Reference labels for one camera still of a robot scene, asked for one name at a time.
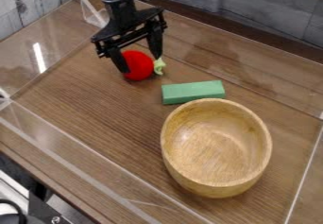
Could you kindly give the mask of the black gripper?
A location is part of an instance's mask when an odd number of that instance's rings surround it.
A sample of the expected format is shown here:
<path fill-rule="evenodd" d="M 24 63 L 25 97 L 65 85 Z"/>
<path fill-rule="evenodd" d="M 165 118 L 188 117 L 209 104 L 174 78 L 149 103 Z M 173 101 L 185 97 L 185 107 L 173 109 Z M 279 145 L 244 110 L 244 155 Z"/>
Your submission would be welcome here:
<path fill-rule="evenodd" d="M 109 22 L 92 36 L 90 42 L 96 45 L 98 57 L 110 58 L 121 73 L 128 73 L 126 60 L 121 49 L 145 39 L 149 51 L 156 59 L 162 55 L 162 33 L 166 26 L 164 9 L 150 7 L 137 9 L 133 3 L 122 5 L 104 1 L 108 10 Z"/>

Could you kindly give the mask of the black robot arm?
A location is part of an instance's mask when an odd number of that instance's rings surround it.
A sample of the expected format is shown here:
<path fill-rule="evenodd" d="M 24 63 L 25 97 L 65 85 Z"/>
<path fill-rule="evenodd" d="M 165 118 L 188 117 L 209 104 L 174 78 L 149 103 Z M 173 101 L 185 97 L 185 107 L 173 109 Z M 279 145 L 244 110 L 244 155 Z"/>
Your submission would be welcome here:
<path fill-rule="evenodd" d="M 110 58 L 121 73 L 129 73 L 121 49 L 145 39 L 149 52 L 158 60 L 162 55 L 162 33 L 166 26 L 164 9 L 137 9 L 133 0 L 102 0 L 109 21 L 92 36 L 98 57 Z"/>

